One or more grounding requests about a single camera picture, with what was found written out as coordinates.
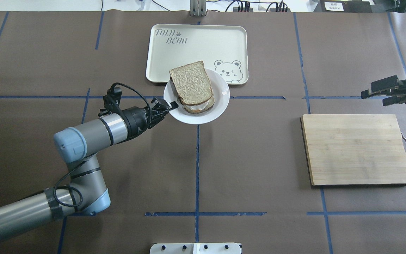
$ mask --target round plate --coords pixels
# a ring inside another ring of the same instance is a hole
[[[228,87],[227,82],[215,71],[206,68],[205,70],[211,81],[215,102],[211,109],[203,113],[190,114],[187,112],[179,102],[174,85],[172,85],[170,81],[167,82],[166,88],[164,89],[164,100],[168,103],[173,101],[178,103],[178,108],[169,112],[169,114],[171,114],[176,120],[188,124],[207,123],[219,117],[227,108],[228,103],[230,102],[230,88]]]

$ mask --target white plate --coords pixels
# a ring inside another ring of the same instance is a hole
[[[169,81],[169,71],[203,61],[228,84],[248,80],[247,32],[240,26],[157,24],[151,28],[147,79]]]
[[[173,101],[178,103],[178,108],[169,112],[176,120],[188,124],[202,124],[211,122],[219,117],[227,108],[230,102],[230,88],[227,82],[215,71],[205,69],[211,81],[211,87],[214,93],[214,106],[200,114],[190,114],[184,109],[184,106],[179,102],[174,85],[169,81],[164,89],[164,100],[169,104]]]

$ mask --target brown table surface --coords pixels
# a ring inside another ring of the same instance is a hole
[[[247,31],[250,78],[230,87],[224,114],[199,126],[167,116],[103,150],[111,206],[2,242],[0,253],[195,241],[238,242],[244,253],[406,253],[406,186],[311,187],[300,127],[308,113],[396,114],[406,135],[406,105],[359,99],[375,80],[406,79],[406,14],[0,12],[0,206],[67,172],[53,135],[97,118],[113,82],[161,96],[164,85],[145,78],[150,29],[198,22]]]

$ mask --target light blue joint cap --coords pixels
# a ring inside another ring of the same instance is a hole
[[[87,206],[86,209],[82,210],[84,215],[95,215],[98,212],[103,211],[111,205],[111,199],[109,198],[108,189],[101,195],[95,202],[90,206]]]
[[[87,143],[84,136],[73,127],[56,133],[54,143],[66,163],[83,159],[87,154]]]

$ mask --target white bracket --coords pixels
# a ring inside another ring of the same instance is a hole
[[[206,0],[190,0],[191,16],[206,16]]]
[[[242,254],[237,243],[153,244],[150,254]]]

